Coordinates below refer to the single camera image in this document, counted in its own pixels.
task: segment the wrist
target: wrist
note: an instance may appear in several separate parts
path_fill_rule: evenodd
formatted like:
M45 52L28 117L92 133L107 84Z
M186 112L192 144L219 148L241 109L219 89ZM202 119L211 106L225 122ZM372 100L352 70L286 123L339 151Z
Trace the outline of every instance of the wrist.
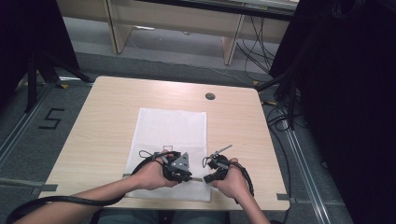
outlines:
M142 187L139 185L139 183L142 183L138 175L130 175L126 178L124 178L125 183L127 185L127 192L131 192L136 189L141 189Z
M249 191L241 191L236 196L235 199L242 205L244 203L248 203L251 200L254 200L253 196Z

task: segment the finger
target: finger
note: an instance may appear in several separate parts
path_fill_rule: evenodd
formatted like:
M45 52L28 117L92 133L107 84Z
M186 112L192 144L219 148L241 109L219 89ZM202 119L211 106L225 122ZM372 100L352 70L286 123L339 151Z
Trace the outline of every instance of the finger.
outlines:
M237 158L232 158L232 159L230 159L230 161L238 162L238 159Z
M177 181L166 181L166 184L165 184L165 186L168 187L168 188L172 188L172 187L174 187L176 185L178 185Z

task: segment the black cord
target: black cord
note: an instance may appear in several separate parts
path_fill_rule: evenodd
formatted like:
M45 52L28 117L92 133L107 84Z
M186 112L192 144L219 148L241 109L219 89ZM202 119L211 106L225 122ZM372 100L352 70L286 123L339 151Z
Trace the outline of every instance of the black cord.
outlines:
M332 7L332 16L339 20L352 20L363 11L365 0L336 0Z
M269 119L271 113L272 113L275 109L277 109L277 105L274 105L274 108L270 111L270 113L268 113L268 115L267 115L267 120ZM289 158L288 158L288 156L287 156L287 154L286 154L286 150L285 150L285 148L283 147L282 142L280 141L280 139L279 139L279 137L277 136L276 132L273 130L272 124L268 123L268 121L267 121L267 125L268 125L268 129L269 129L270 132L274 135L274 137L276 138L277 142L279 143L280 148L281 148L281 150L282 150L282 154L283 154L283 156L284 156L284 158L285 158L286 167L287 167L287 173L288 173L288 194L289 194L289 197L291 198L291 171L290 171ZM286 221L288 220L288 216L289 216L289 209L286 211L282 223L284 223L284 224L286 223Z
M142 152L145 152L149 154L150 156L148 157L143 157L141 155ZM155 160L158 157L169 155L169 154L174 154L174 152L164 152L164 153L154 153L151 154L145 150L140 150L139 151L139 156L142 158L145 158L144 162L141 162L133 171L132 175L134 175L141 167L143 167L145 164L151 162L151 161L156 161L158 162L161 166L163 166L162 163L159 161ZM125 195L121 195L118 198L112 199L112 200L107 200L107 201L98 201L98 200L90 200L90 199L83 199L79 197L74 197L74 196L49 196L45 198L40 198L40 199L35 199L32 200L28 203L24 203L17 207L14 211L12 211L8 217L7 217L7 223L13 223L19 218L23 217L22 212L26 211L29 208L32 208L33 206L38 206L38 205L45 205L46 203L51 203L51 202L64 202L64 203L79 203L79 204L85 204L85 205L90 205L90 206L109 206L111 204L119 202Z
M121 195L118 198L112 199L112 200L107 200L107 201L97 201L97 200L90 200L90 199L83 199L79 197L74 197L74 196L49 196L45 198L40 198L40 199L35 199L32 200L28 203L24 203L14 209L8 217L7 217L7 224L14 223L18 219L22 218L24 215L22 215L23 211L26 211L29 208L32 208L34 206L42 206L45 205L46 203L52 203L52 202L64 202L64 203L79 203L79 204L85 204L85 205L90 205L90 206L109 206L111 204L119 202L125 195Z

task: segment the wire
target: wire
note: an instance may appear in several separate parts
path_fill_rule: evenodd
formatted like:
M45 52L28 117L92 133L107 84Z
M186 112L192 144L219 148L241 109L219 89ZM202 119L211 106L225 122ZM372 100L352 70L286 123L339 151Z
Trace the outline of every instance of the wire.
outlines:
M240 82L242 82L242 83L245 83L245 84L247 84L247 85L249 85L249 86L254 86L254 84L248 83L248 82L242 80L242 79L239 78L239 77L235 77L235 76L232 76L232 75L228 75L228 74L225 74L225 73L221 73L221 72L219 72L219 71L217 71L217 70L215 70L215 69L213 69L213 68L210 68L210 67L199 66L199 65L193 65L193 64L188 64L188 63L167 63L167 62L163 62L163 61L153 60L153 59L151 59L150 57L147 57L147 56L140 50L140 48L138 48L138 47L134 44L134 42L133 42L130 38L128 39L128 42L130 42L130 43L134 46L134 48L136 48L137 51L139 51L140 56L141 56L144 60L146 60L146 61L148 61L148 62L151 62L151 63L165 63L165 64L171 64L171 65L186 65L186 66L194 67L194 68L208 69L208 70L210 70L210 71L212 71L212 72L215 72L215 73L217 73L217 74L220 74L220 75L222 75L222 76L231 77L231 78L237 79L238 81L240 81Z
M273 106L274 108L270 111L270 113L268 113L268 115L267 115L267 120L269 119L269 117L270 117L270 115L272 114L272 112L273 112L275 109L278 108L277 105L272 105L272 106ZM276 132L275 132L275 131L273 130L273 128L271 127L272 125L270 125L270 124L268 123L268 121L267 121L267 125L268 125L268 129L269 129L270 132L274 135L274 137L276 138L277 142L279 143L280 148L281 148L281 150L282 150L282 154L283 154L283 156L284 156L284 158L285 158L286 168L287 168L287 173L288 173L288 194L289 194L289 197L291 198L291 171L290 171L289 158L288 158L288 156L287 156L287 154L286 154L286 150L285 150L285 148L283 147L282 142L280 141L280 139L279 139L279 137L277 136ZM288 220L288 216L289 216L289 209L286 211L285 216L283 217L283 222L282 222L282 223L284 223L284 224L286 223L286 221Z

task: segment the black cable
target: black cable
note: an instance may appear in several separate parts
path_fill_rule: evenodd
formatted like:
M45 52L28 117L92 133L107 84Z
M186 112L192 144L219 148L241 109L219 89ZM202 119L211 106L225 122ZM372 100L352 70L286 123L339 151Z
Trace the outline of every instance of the black cable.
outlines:
M21 215L23 211L37 205L45 205L46 203L52 203L52 202L64 202L64 203L79 203L79 204L85 204L85 205L90 205L90 206L109 206L111 204L119 202L125 195L121 195L118 198L112 199L112 200L107 200L107 201L98 201L98 200L90 200L90 199L83 199L79 197L74 197L74 196L49 196L45 198L40 198L40 199L35 199L32 200L28 203L24 203L14 209L8 217L7 217L7 224L14 223L24 215Z
M246 45L246 43L245 43L245 40L244 40L244 39L242 40L242 43L244 44L244 47L245 47L246 49L249 49L249 48L248 48L248 46ZM257 55L257 56L260 56L260 57L265 57L265 55L262 55L262 54L260 54L260 53L254 52L254 51L252 51L252 53L253 53L253 54L255 54L255 55Z
M277 109L277 105L275 105L274 108L273 108L273 109L270 111L270 113L267 115L267 120L269 119L271 113L272 113L275 109ZM289 158L288 158L288 156L286 155L286 150L285 150L285 148L283 147L282 142L280 141L279 137L277 136L276 132L273 130L273 128L271 127L270 124L268 124L268 129L269 129L270 132L274 135L274 137L276 138L277 142L279 143L280 148L281 148L282 153L283 153L283 156L284 156L284 158L285 158L286 167L287 167L287 173L288 173L288 194L289 194L289 197L291 198L291 171L290 171ZM282 222L282 223L284 223L284 224L286 223L286 221L287 221L287 219L288 219L288 216L289 216L289 209L286 211L286 214L285 214L285 216L284 216L284 218L283 218L283 222Z
M365 0L336 0L332 7L332 16L339 20L352 20L363 11Z
M264 72L266 72L266 73L268 74L268 69L267 69L266 67L264 67L261 63L259 63L259 62L257 61L257 59L255 59L255 58L253 58L252 56L250 56L249 53L246 53L246 52L239 46L238 43L236 43L236 46L242 51L242 53L243 53L245 56L247 56L247 59L246 59L246 61L245 61L245 65L246 65L246 63L248 62L248 59L250 59L250 60L253 61L257 66L259 66L261 70L263 70Z
M269 71L271 69L271 64L269 63L268 57L267 57L267 55L265 53L266 48L265 48L264 44L262 43L263 39L260 39L260 35L262 36L262 33L263 33L262 27L264 25L264 18L262 18L262 20L261 20L261 29L260 29L260 31L258 33L257 33L256 26L254 24L254 21L253 21L253 17L250 17L250 20L251 20L251 24L253 26L254 32L256 34L256 41L259 41L259 44L262 47L262 53L264 55L264 61L265 61L266 65L267 65L267 69Z
M150 156L149 157L143 157L141 155L142 152L148 153ZM151 162L151 161L156 161L158 162L161 166L163 166L162 163L159 161L155 160L158 157L169 155L169 154L174 154L174 152L164 152L164 153L154 153L150 154L149 152L145 150L140 150L139 151L139 156L142 158L145 158L144 162L141 162L137 165L137 167L134 169L132 172L132 175L134 175L141 167L143 167L145 164ZM112 199L112 200L107 200L107 201L98 201L98 200L91 200L91 199L83 199L79 197L74 197L74 196L49 196L45 198L40 198L40 199L35 199L32 200L28 203L24 203L14 209L8 217L7 217L7 223L13 223L19 218L23 217L21 214L23 211L26 211L29 208L32 208L33 206L42 206L45 205L46 203L52 203L52 202L64 202L64 203L79 203L79 204L85 204L85 205L90 205L90 206L109 206L111 204L119 202L125 195L121 195L118 198Z

